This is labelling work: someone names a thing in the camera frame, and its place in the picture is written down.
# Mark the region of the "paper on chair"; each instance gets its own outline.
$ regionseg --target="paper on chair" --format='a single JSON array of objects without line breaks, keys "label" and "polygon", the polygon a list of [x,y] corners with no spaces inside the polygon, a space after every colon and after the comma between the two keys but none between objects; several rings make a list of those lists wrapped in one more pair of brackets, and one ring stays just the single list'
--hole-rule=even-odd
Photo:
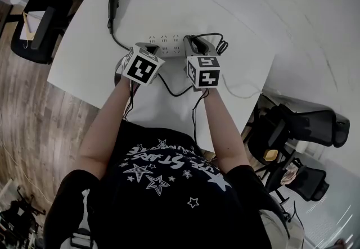
[{"label": "paper on chair", "polygon": [[[28,15],[26,17],[27,21],[28,21],[28,25],[29,25],[29,30],[30,32],[36,32],[36,30],[39,27],[41,18],[44,16],[45,11],[30,11],[28,12]],[[26,37],[26,26],[24,24],[24,26],[22,27],[22,31],[20,34],[20,39],[22,40],[28,40],[28,38]]]}]

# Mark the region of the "hair dryer handle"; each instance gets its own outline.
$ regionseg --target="hair dryer handle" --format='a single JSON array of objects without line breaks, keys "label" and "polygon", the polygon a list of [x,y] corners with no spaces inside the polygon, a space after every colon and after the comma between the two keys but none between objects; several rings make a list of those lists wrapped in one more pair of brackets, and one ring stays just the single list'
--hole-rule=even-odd
[{"label": "hair dryer handle", "polygon": [[107,24],[107,27],[110,29],[110,33],[112,34],[113,31],[113,23],[116,16],[116,10],[119,7],[118,4],[119,0],[109,0],[109,22]]}]

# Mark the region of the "black t-shirt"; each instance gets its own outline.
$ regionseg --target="black t-shirt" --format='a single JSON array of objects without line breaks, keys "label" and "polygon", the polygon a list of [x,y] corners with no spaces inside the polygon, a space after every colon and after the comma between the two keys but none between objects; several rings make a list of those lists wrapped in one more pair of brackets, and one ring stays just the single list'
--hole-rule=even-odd
[{"label": "black t-shirt", "polygon": [[130,123],[120,128],[101,180],[82,170],[64,178],[47,216],[45,248],[60,248],[76,232],[86,189],[89,227],[99,248],[270,248],[259,210],[273,211],[282,219],[278,204],[250,166],[223,175],[201,157],[189,136]]}]

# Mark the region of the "forearm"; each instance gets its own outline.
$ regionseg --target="forearm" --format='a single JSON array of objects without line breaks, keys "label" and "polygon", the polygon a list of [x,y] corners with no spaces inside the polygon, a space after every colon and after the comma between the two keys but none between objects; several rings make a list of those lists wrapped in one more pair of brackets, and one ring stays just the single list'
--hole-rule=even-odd
[{"label": "forearm", "polygon": [[211,139],[220,168],[228,172],[233,167],[249,164],[244,143],[217,89],[209,89],[204,99]]},{"label": "forearm", "polygon": [[108,163],[129,97],[129,80],[122,78],[87,131],[79,149],[80,162]]}]

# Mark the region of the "cube with fiducial marker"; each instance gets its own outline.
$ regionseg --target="cube with fiducial marker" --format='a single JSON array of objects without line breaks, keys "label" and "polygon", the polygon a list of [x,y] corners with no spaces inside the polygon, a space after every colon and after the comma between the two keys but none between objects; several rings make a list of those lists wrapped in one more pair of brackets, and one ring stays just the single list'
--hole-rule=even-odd
[{"label": "cube with fiducial marker", "polygon": [[158,56],[134,45],[122,62],[122,75],[142,85],[149,85],[165,63]]},{"label": "cube with fiducial marker", "polygon": [[220,78],[217,56],[188,56],[187,76],[195,88],[216,88]]}]

